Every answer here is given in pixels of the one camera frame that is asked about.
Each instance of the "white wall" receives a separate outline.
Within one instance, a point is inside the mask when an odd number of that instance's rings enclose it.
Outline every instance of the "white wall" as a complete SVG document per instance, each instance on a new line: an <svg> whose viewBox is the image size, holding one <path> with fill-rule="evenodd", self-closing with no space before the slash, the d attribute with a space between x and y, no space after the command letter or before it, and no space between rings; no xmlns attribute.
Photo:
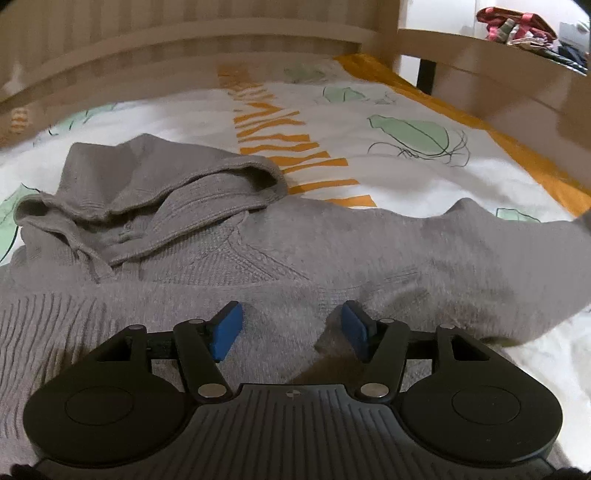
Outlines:
<svg viewBox="0 0 591 480"><path fill-rule="evenodd" d="M479 0L402 0L399 25L401 28L471 37L474 35L477 1ZM399 75L416 85L419 62L419 59L413 57L402 57Z"/></svg>
<svg viewBox="0 0 591 480"><path fill-rule="evenodd" d="M560 22L588 22L589 17L573 0L402 0L401 28L433 30L485 38L486 25L476 21L485 7L503 7L542 16L558 34ZM402 57L398 73L417 84L420 60Z"/></svg>

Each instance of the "orange stripe pattern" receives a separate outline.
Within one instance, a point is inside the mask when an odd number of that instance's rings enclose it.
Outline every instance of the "orange stripe pattern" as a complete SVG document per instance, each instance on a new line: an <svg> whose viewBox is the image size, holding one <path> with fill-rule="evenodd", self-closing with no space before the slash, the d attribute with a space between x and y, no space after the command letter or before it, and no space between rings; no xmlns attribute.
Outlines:
<svg viewBox="0 0 591 480"><path fill-rule="evenodd" d="M333 158L331 160L319 161L317 163L307 163L305 165L296 165L295 167L284 168L281 170L284 174L291 173L293 171L302 170L303 168L310 167L346 167L349 163L346 158Z"/></svg>
<svg viewBox="0 0 591 480"><path fill-rule="evenodd" d="M253 142L255 140L283 140L284 142L309 142L310 136L309 135L284 135L284 134L263 135L260 137L243 138L241 140L238 140L238 143Z"/></svg>
<svg viewBox="0 0 591 480"><path fill-rule="evenodd" d="M300 114L299 111L289 111L274 103L276 100L275 95L269 92L264 85L253 82L246 66L220 66L217 75L221 87L226 89L228 95L233 100L240 102L241 106L245 107L234 110L240 114L234 117L238 143L262 142L258 145L241 147L241 154L251 155L259 152L280 151L303 153L312 150L312 152L304 156L268 156L279 167L285 167L282 170L284 174L293 173L304 168L349 166L346 158L331 158L327 151L320 150L320 144L311 140L309 134L254 136L257 132L267 128L280 126L304 127L306 123L297 119L297 116ZM268 140L274 140L277 144L264 143ZM308 164L304 163L315 158L326 158L328 160ZM293 186L289 189L289 193L304 193L311 190L345 185L359 185L359 182L355 179L317 181ZM341 202L343 205L347 205L347 202L349 202L349 206L372 206L371 204L375 206L369 195L357 197L357 199L355 197L351 197L351 199L338 199L335 202Z"/></svg>
<svg viewBox="0 0 591 480"><path fill-rule="evenodd" d="M305 193L310 192L312 190L325 189L327 187L343 187L346 185L359 185L359 182L355 179L315 181L312 183L303 183L302 185L296 185L290 188L289 192L291 194Z"/></svg>
<svg viewBox="0 0 591 480"><path fill-rule="evenodd" d="M327 199L325 201L341 205L341 207L377 207L369 195L359 195L345 199Z"/></svg>

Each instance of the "blue gripper pad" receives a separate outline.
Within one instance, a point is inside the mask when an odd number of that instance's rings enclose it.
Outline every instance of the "blue gripper pad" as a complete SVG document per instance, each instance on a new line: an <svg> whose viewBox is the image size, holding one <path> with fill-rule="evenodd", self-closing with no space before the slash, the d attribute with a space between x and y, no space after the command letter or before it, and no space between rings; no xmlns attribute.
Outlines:
<svg viewBox="0 0 591 480"><path fill-rule="evenodd" d="M354 301L346 301L340 312L340 327L355 355L362 362L371 360L369 340L376 335L376 322Z"/></svg>
<svg viewBox="0 0 591 480"><path fill-rule="evenodd" d="M207 323L207 331L211 336L209 353L216 362L226 358L234 340L242 331L243 320L242 304L231 301Z"/></svg>

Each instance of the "wooden bed rail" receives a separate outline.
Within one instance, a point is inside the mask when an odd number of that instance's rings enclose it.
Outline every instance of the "wooden bed rail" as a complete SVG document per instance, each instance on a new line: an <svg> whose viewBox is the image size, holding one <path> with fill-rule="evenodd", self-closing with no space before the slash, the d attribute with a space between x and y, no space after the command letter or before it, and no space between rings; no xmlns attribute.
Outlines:
<svg viewBox="0 0 591 480"><path fill-rule="evenodd" d="M106 38L65 53L43 63L27 73L23 87L36 85L54 75L73 69L93 60L136 48L154 46L180 40L240 35L270 35L287 37L322 38L359 45L359 51L373 53L379 33L352 25L286 18L218 18L198 20L174 25L145 28L124 35ZM9 94L0 95L0 102Z"/></svg>
<svg viewBox="0 0 591 480"><path fill-rule="evenodd" d="M591 77L532 52L460 35L400 29L397 49L437 63L433 96L591 188Z"/></svg>

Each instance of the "bed sheet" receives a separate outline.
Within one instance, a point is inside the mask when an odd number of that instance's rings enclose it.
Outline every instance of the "bed sheet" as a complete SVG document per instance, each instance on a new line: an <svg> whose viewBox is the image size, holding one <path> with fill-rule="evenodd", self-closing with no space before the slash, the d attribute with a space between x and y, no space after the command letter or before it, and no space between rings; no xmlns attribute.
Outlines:
<svg viewBox="0 0 591 480"><path fill-rule="evenodd" d="M212 79L218 88L200 88ZM370 57L222 64L196 73L194 90L79 112L0 151L0 263L22 245L14 205L31 191L56 191L74 142L116 145L142 133L264 155L290 193L351 208L427 217L470 197L507 221L548 222L591 206L550 162ZM559 444L591 469L591 309L506 351L558 397Z"/></svg>

